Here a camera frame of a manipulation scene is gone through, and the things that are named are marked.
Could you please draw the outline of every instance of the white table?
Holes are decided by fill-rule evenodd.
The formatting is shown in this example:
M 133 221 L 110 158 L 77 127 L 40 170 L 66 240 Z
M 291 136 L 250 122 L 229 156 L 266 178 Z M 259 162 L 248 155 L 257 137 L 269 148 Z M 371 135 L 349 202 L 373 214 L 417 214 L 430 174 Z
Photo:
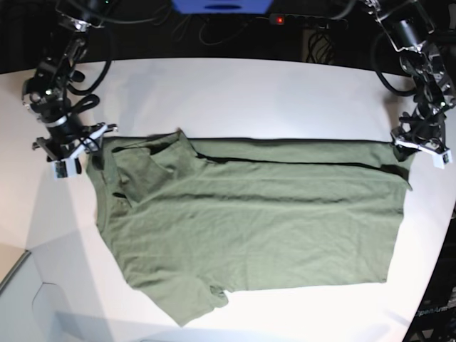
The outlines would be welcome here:
M 85 86 L 102 63 L 84 65 Z M 44 281 L 65 292 L 87 341 L 401 341 L 428 285 L 456 200 L 456 167 L 412 166 L 386 284 L 317 286 L 228 294 L 229 305 L 176 327 L 123 280 L 95 227 L 86 175 L 55 182 L 42 125 L 21 106 L 24 79 L 0 76 L 0 242 L 33 252 Z M 397 86 L 403 79 L 390 76 Z M 116 61 L 88 114 L 121 135 L 190 138 L 328 138 L 389 141 L 397 114 L 413 109 L 374 73 L 305 63 L 229 59 Z M 455 113 L 448 141 L 456 149 Z

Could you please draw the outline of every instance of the tabletop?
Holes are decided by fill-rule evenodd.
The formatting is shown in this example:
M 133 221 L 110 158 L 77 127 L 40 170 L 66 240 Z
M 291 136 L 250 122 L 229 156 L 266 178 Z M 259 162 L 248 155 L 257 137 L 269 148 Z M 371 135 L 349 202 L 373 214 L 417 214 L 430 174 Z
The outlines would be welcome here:
M 80 69 L 86 88 L 103 63 Z M 89 341 L 401 341 L 428 285 L 456 200 L 456 168 L 419 153 L 385 284 L 315 286 L 227 294 L 228 306 L 177 325 L 132 290 L 95 226 L 86 176 L 55 181 L 31 143 L 46 130 L 21 105 L 33 71 L 0 75 L 0 243 L 32 251 L 44 282 L 57 284 Z M 388 76 L 398 88 L 407 80 Z M 88 122 L 117 123 L 124 136 L 319 138 L 390 141 L 414 107 L 376 75 L 333 66 L 241 59 L 116 61 L 95 92 Z M 454 112 L 447 131 L 456 131 Z M 447 144 L 456 148 L 456 135 Z

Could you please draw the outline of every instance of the green t-shirt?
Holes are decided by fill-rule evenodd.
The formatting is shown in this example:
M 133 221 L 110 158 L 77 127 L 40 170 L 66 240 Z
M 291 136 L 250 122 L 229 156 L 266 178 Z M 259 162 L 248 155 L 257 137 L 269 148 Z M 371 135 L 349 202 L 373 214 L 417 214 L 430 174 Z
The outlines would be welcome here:
M 175 133 L 108 138 L 88 174 L 126 281 L 183 326 L 224 291 L 386 281 L 410 163 L 382 142 Z

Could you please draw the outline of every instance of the t-shirt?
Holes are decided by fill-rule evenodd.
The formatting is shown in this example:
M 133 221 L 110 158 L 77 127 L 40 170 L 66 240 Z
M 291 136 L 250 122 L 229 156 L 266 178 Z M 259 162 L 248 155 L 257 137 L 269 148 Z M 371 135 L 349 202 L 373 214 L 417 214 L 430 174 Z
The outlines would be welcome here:
M 183 326 L 226 291 L 386 281 L 410 163 L 383 142 L 178 132 L 107 138 L 88 175 L 125 280 Z

